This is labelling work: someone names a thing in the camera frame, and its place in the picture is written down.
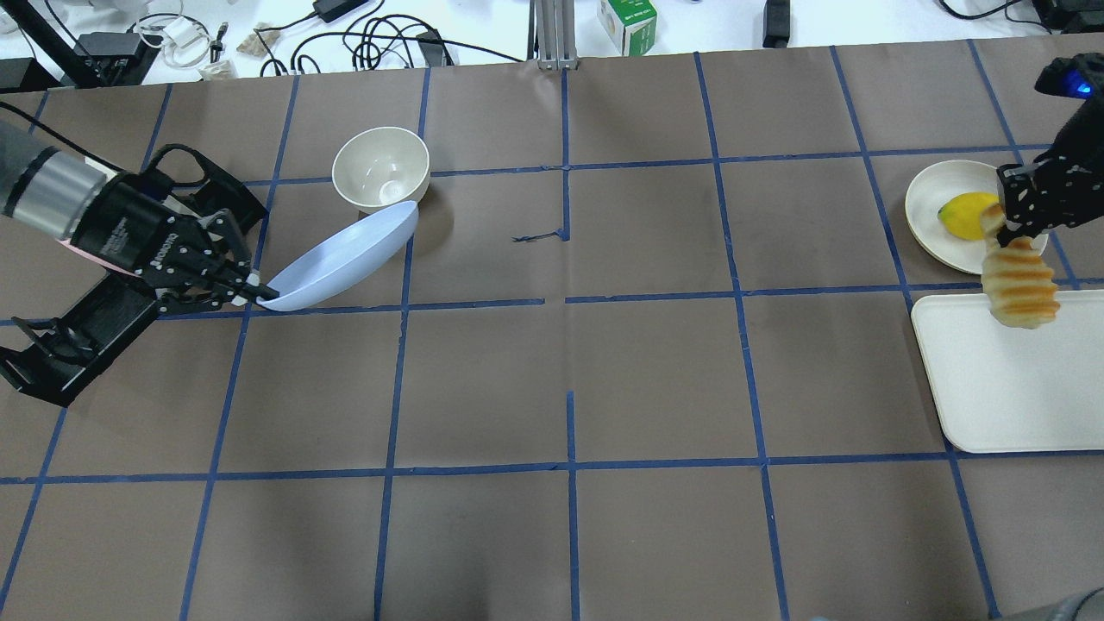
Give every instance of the metal bracket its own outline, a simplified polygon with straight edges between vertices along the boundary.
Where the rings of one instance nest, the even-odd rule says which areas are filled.
[[[545,71],[575,69],[575,0],[529,0],[529,60]]]

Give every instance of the white bowl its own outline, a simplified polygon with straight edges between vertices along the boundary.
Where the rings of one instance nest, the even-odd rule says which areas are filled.
[[[940,208],[951,199],[966,192],[1000,193],[996,167],[980,161],[952,159],[933,164],[909,185],[904,196],[904,213],[909,229],[932,256],[943,263],[966,272],[980,274],[985,259],[985,241],[968,241],[947,232],[940,222]],[[1045,234],[1032,240],[1031,245],[1039,252],[1047,248]]]
[[[341,198],[367,213],[417,202],[429,187],[429,149],[410,129],[376,127],[341,147],[331,173]]]
[[[363,281],[399,252],[417,227],[417,203],[403,201],[346,227],[291,262],[268,286],[280,293],[257,304],[270,310],[299,310]]]

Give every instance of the rectangular white tray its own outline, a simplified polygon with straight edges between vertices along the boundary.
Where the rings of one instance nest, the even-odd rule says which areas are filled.
[[[912,309],[943,432],[972,453],[1104,449],[1104,291],[1058,292],[1034,330],[989,314],[985,294]]]

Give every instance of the black pole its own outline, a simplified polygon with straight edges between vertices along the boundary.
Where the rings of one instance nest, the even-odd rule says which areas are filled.
[[[26,32],[39,44],[39,48],[42,48],[46,55],[57,63],[57,66],[73,80],[77,88],[105,86],[104,81],[96,75],[96,72],[84,64],[84,59],[70,49],[65,40],[57,35],[28,0],[0,0],[0,7],[11,15],[11,19],[15,20],[23,32]]]

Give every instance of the lemon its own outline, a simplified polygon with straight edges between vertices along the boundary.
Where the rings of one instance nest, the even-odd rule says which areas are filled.
[[[940,208],[940,222],[947,232],[964,240],[985,239],[981,230],[981,212],[997,202],[997,194],[989,192],[966,192],[947,201]]]

